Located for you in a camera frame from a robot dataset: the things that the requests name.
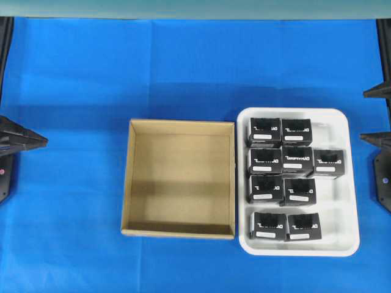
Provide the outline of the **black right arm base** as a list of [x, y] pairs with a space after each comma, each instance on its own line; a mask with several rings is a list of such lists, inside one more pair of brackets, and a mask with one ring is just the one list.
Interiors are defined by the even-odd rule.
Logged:
[[381, 151], [374, 159], [377, 199], [390, 212], [390, 153]]

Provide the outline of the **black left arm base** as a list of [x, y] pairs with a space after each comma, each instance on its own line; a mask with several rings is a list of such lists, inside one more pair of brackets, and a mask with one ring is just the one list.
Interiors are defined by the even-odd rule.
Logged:
[[9, 196], [10, 181], [12, 177], [14, 155], [9, 154], [1, 157], [0, 163], [0, 203]]

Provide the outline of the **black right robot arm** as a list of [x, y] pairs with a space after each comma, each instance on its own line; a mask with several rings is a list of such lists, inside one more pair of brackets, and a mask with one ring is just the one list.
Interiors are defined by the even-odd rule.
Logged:
[[[385, 98], [390, 100], [390, 80], [364, 91], [363, 96], [365, 98]], [[361, 134], [360, 139], [380, 148], [382, 151], [390, 152], [390, 132]]]

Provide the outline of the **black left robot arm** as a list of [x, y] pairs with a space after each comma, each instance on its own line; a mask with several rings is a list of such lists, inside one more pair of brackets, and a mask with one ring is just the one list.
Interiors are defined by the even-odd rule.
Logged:
[[1, 156], [46, 147], [48, 139], [1, 116]]

